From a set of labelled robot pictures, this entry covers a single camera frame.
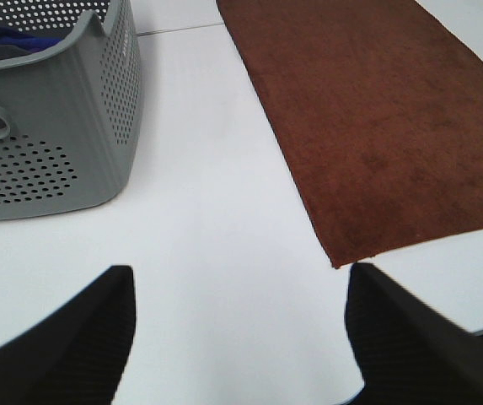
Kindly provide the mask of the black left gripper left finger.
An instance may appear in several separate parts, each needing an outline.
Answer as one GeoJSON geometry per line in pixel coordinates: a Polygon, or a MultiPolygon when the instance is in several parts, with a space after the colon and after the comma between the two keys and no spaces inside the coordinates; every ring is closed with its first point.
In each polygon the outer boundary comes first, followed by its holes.
{"type": "Polygon", "coordinates": [[[110,404],[136,329],[129,266],[112,266],[0,347],[0,404],[110,404]]]}

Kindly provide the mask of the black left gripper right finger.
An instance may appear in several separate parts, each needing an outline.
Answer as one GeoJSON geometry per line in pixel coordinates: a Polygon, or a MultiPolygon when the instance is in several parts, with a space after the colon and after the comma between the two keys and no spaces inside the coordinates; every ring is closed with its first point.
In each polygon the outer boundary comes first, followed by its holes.
{"type": "Polygon", "coordinates": [[[353,404],[483,404],[483,330],[467,332],[370,263],[352,265],[346,333],[353,404]]]}

